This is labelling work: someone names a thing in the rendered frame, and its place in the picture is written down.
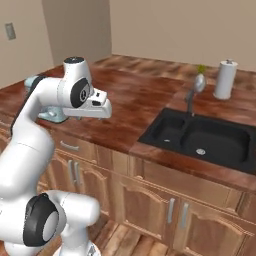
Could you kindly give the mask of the wooden cupboard door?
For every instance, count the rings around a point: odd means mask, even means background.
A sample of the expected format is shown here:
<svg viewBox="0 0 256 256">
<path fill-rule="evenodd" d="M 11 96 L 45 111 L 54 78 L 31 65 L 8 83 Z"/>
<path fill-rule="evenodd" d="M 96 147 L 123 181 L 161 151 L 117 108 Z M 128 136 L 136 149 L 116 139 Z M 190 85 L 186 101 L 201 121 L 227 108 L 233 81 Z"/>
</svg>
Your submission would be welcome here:
<svg viewBox="0 0 256 256">
<path fill-rule="evenodd" d="M 189 203 L 186 227 L 180 227 Z M 186 256 L 256 256 L 256 225 L 193 201 L 181 201 L 173 247 Z"/>
<path fill-rule="evenodd" d="M 79 162 L 79 169 L 81 181 L 81 184 L 79 186 L 77 185 L 79 192 L 97 199 L 100 203 L 101 212 L 109 216 L 109 172 L 84 161 Z"/>
<path fill-rule="evenodd" d="M 115 220 L 154 237 L 167 246 L 174 239 L 178 219 L 179 198 L 140 180 L 113 174 L 111 204 Z M 175 198 L 172 222 L 167 223 L 169 200 Z"/>
<path fill-rule="evenodd" d="M 68 160 L 70 159 L 73 160 L 72 172 L 74 183 L 72 183 L 69 178 Z M 55 151 L 46 171 L 40 177 L 37 189 L 39 192 L 45 192 L 46 190 L 76 192 L 74 159 L 60 151 Z"/>
</svg>

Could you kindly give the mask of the white paper towel roll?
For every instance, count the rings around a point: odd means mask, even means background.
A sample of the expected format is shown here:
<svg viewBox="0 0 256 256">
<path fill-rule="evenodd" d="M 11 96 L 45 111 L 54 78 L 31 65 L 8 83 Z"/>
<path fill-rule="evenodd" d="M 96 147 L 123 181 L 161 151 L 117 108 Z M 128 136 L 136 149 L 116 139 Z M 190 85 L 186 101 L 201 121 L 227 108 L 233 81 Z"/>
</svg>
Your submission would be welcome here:
<svg viewBox="0 0 256 256">
<path fill-rule="evenodd" d="M 227 100 L 231 97 L 237 66 L 238 63 L 232 59 L 220 62 L 216 86 L 213 92 L 217 99 Z"/>
</svg>

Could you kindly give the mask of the grey tap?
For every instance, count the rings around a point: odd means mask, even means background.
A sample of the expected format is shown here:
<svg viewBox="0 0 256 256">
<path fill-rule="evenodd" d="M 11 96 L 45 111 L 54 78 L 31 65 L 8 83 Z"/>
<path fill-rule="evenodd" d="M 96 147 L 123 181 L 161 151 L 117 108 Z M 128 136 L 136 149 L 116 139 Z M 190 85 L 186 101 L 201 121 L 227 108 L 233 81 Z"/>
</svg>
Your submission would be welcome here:
<svg viewBox="0 0 256 256">
<path fill-rule="evenodd" d="M 194 115 L 193 112 L 193 98 L 196 93 L 201 93 L 206 86 L 206 78 L 202 73 L 199 73 L 194 81 L 193 87 L 189 90 L 185 97 L 187 103 L 187 114 L 190 116 Z"/>
</svg>

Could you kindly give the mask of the wooden panel under sink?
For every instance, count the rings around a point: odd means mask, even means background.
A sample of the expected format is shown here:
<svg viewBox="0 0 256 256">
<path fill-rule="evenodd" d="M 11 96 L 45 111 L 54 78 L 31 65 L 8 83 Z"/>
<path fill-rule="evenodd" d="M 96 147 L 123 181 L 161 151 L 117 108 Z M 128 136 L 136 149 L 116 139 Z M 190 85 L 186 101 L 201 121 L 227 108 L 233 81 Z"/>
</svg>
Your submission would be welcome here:
<svg viewBox="0 0 256 256">
<path fill-rule="evenodd" d="M 144 179 L 199 201 L 237 213 L 241 192 L 227 186 L 143 161 Z"/>
</svg>

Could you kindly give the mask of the pale blue stand mixer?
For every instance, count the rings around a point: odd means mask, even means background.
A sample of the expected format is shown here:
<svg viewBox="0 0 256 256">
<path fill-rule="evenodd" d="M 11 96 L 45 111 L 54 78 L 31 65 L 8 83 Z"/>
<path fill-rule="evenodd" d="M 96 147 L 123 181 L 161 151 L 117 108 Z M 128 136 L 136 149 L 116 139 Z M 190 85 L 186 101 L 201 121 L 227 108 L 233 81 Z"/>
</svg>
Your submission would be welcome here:
<svg viewBox="0 0 256 256">
<path fill-rule="evenodd" d="M 26 93 L 30 92 L 32 83 L 35 79 L 36 76 L 31 76 L 24 81 Z M 53 123 L 62 123 L 68 119 L 68 117 L 63 113 L 63 110 L 60 107 L 55 106 L 42 107 L 38 117 Z"/>
</svg>

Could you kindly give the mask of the grey wall socket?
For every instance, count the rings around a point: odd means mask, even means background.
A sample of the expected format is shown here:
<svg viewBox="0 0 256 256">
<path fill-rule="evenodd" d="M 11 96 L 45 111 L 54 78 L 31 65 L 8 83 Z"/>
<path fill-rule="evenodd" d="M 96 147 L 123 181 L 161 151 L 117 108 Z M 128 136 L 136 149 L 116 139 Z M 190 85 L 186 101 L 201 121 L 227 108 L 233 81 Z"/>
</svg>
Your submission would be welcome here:
<svg viewBox="0 0 256 256">
<path fill-rule="evenodd" d="M 16 38 L 15 29 L 12 23 L 6 23 L 5 30 L 9 40 L 14 40 Z"/>
</svg>

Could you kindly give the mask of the wooden drawer front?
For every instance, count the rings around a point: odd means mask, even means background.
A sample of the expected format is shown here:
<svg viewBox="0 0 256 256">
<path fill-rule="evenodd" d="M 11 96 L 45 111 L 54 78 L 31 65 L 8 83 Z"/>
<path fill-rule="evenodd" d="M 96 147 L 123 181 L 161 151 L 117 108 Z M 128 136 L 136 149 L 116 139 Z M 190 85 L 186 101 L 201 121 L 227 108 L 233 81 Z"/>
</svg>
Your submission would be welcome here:
<svg viewBox="0 0 256 256">
<path fill-rule="evenodd" d="M 51 135 L 58 149 L 68 152 L 69 154 L 73 154 L 92 163 L 97 162 L 96 149 L 92 143 L 81 140 L 71 135 L 67 135 L 66 133 L 63 133 L 61 131 L 52 131 Z M 61 140 L 69 145 L 79 146 L 79 151 L 69 150 L 61 146 Z"/>
</svg>

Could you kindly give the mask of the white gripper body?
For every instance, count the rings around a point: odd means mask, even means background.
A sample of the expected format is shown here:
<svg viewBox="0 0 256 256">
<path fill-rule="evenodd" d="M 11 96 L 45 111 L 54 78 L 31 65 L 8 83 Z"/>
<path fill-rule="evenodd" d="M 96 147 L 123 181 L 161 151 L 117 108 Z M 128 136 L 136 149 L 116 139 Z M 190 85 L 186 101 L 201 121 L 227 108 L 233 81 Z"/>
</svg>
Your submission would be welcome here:
<svg viewBox="0 0 256 256">
<path fill-rule="evenodd" d="M 112 105 L 107 99 L 102 106 L 85 106 L 80 108 L 64 108 L 63 112 L 69 117 L 89 117 L 89 118 L 110 118 L 112 116 Z"/>
</svg>

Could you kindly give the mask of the black sink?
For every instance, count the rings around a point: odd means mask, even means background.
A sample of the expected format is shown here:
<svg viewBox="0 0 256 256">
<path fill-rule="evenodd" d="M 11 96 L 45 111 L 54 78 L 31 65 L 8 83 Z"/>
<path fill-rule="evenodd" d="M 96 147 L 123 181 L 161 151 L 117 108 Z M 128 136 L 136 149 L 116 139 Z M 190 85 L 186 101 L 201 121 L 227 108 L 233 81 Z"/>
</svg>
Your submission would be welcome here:
<svg viewBox="0 0 256 256">
<path fill-rule="evenodd" d="M 256 127 L 164 108 L 138 139 L 256 175 Z"/>
</svg>

